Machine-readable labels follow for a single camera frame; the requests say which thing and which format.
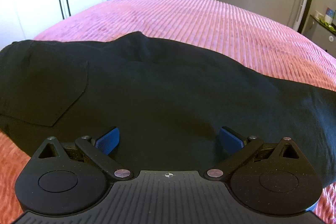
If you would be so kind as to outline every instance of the triangular cutout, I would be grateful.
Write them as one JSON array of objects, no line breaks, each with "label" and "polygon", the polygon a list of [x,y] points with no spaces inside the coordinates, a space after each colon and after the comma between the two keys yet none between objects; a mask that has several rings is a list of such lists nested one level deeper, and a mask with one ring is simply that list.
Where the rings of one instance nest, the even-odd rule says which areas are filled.
[{"label": "triangular cutout", "polygon": [[285,147],[283,149],[283,157],[284,158],[291,158],[291,159],[298,159],[299,158],[295,149],[290,144],[285,145]]},{"label": "triangular cutout", "polygon": [[56,151],[55,146],[51,143],[48,143],[41,152],[41,154],[39,155],[39,159],[52,158],[52,157],[58,157],[58,153]]}]

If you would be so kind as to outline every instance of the blue gripper pad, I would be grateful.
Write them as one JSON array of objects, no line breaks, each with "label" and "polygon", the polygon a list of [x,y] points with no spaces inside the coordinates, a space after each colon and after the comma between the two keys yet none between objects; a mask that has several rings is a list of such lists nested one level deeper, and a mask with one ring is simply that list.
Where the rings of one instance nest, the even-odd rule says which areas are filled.
[{"label": "blue gripper pad", "polygon": [[114,128],[112,131],[99,138],[95,143],[95,147],[105,155],[108,155],[118,145],[119,139],[119,129]]},{"label": "blue gripper pad", "polygon": [[316,209],[316,206],[317,206],[317,204],[318,204],[319,201],[320,201],[320,199],[319,199],[318,201],[316,201],[316,202],[314,203],[314,205],[310,206],[310,207],[306,210],[306,212],[314,211],[314,210]]},{"label": "blue gripper pad", "polygon": [[224,128],[220,129],[218,137],[220,144],[230,155],[233,155],[244,147],[243,140],[237,138]]}]

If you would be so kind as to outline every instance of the ridged surface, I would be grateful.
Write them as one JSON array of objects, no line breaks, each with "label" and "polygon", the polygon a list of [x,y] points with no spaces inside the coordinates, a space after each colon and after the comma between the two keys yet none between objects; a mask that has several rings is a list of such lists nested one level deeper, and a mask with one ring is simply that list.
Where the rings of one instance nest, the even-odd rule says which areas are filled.
[{"label": "ridged surface", "polygon": [[[108,42],[141,31],[225,54],[264,75],[336,91],[336,60],[307,38],[268,18],[214,0],[110,0],[61,21],[37,40]],[[28,161],[0,133],[0,224],[20,213],[14,183]],[[315,213],[335,224],[335,184]]]},{"label": "ridged surface", "polygon": [[198,172],[142,171],[117,182],[92,209],[69,217],[26,213],[16,224],[319,224],[313,213],[276,218],[240,205],[225,185],[202,179]]}]

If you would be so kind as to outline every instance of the crosshair marking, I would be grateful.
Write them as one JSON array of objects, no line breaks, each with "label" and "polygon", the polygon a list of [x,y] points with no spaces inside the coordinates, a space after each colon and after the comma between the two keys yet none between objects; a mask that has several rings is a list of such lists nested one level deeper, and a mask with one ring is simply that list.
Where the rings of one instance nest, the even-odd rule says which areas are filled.
[{"label": "crosshair marking", "polygon": [[171,178],[172,176],[175,176],[175,175],[173,175],[172,173],[169,172],[169,173],[165,174],[164,176],[167,177],[167,178]]}]

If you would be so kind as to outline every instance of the pink bedspread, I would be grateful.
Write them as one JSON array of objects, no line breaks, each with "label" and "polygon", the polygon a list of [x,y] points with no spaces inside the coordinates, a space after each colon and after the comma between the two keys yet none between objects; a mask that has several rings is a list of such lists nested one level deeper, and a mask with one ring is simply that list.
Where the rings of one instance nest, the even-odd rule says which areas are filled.
[{"label": "pink bedspread", "polygon": [[[36,40],[108,42],[141,31],[227,55],[264,75],[336,91],[336,60],[307,38],[268,18],[214,0],[110,0],[61,21]],[[0,224],[21,213],[16,177],[29,160],[0,133]],[[335,220],[335,184],[315,213]]]}]

